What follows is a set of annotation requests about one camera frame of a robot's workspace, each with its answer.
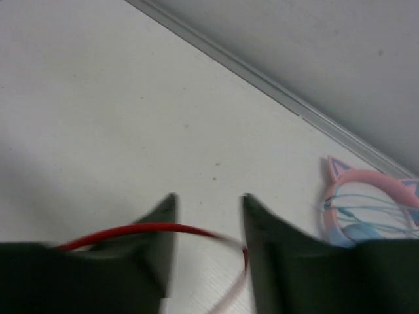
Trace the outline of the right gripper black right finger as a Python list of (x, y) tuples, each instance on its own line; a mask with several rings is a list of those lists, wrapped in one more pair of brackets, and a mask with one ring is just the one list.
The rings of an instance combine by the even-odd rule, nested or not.
[(417, 313), (418, 241), (345, 249), (319, 241), (242, 197), (257, 313)]

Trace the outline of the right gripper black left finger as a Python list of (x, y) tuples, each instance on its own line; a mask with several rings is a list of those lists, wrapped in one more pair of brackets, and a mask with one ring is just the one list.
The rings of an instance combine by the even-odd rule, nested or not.
[(2, 313), (158, 313), (175, 236), (126, 235), (87, 251), (1, 244)]

